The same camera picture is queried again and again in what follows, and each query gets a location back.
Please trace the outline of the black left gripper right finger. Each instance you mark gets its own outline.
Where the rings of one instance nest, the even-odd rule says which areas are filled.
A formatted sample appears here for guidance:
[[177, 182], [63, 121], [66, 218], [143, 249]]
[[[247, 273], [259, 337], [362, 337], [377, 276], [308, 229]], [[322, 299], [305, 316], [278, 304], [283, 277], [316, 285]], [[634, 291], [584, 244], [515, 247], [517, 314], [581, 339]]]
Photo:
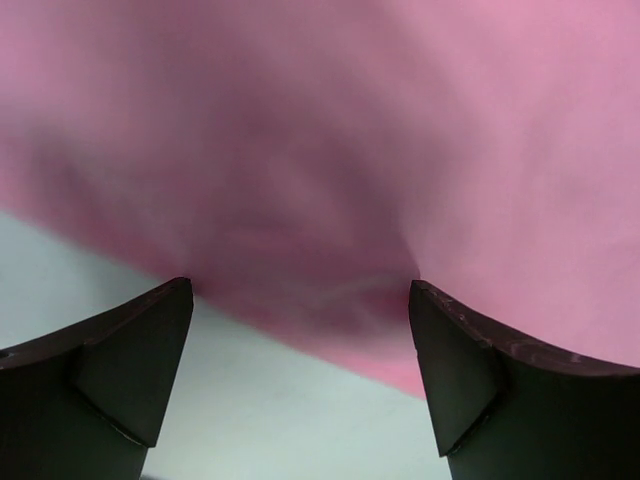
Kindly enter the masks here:
[[574, 353], [413, 281], [409, 320], [455, 479], [635, 479], [639, 371]]

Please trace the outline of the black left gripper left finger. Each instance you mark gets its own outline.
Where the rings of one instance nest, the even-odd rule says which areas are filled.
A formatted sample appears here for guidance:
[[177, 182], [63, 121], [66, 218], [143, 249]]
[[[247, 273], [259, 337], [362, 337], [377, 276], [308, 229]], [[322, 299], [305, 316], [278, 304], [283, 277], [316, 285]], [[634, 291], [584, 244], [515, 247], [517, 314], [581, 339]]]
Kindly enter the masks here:
[[194, 308], [172, 279], [1, 352], [1, 476], [140, 478], [157, 445]]

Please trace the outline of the pink fabric pillowcase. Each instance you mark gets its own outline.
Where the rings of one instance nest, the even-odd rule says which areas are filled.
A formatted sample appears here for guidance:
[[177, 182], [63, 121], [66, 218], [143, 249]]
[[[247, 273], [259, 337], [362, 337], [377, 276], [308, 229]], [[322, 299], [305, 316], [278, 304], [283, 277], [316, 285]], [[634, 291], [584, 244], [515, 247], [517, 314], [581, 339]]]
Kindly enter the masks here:
[[639, 362], [635, 1], [5, 1], [1, 206], [418, 394], [414, 279]]

